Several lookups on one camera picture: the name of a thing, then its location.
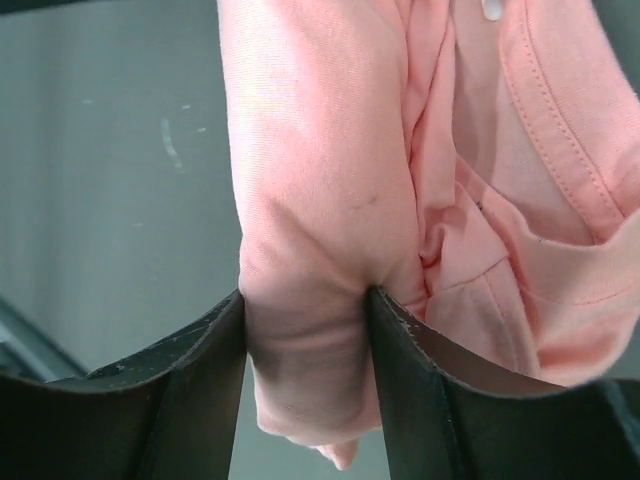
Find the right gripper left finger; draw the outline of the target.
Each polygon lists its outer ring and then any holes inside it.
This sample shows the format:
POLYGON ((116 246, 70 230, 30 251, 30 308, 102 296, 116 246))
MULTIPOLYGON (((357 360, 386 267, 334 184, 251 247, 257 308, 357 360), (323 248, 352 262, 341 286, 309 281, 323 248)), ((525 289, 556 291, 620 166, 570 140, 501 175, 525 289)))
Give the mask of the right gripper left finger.
POLYGON ((1 475, 225 479, 245 361, 238 293, 94 372, 3 305, 1 475))

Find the pink t shirt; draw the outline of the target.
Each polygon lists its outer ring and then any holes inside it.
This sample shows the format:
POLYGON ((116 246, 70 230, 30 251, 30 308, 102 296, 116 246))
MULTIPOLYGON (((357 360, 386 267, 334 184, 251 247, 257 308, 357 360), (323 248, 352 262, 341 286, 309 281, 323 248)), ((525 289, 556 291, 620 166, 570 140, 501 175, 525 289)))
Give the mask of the pink t shirt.
POLYGON ((590 1, 222 1, 259 427, 347 469, 380 425, 362 299, 521 374, 639 317, 639 99, 590 1))

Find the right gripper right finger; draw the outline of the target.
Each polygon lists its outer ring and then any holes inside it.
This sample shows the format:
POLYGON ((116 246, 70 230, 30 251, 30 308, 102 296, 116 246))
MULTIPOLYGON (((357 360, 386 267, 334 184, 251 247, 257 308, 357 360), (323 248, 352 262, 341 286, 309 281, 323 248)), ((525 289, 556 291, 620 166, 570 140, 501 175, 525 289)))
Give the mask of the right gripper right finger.
POLYGON ((485 360, 387 293, 367 321, 394 479, 635 479, 639 384, 564 388, 485 360))

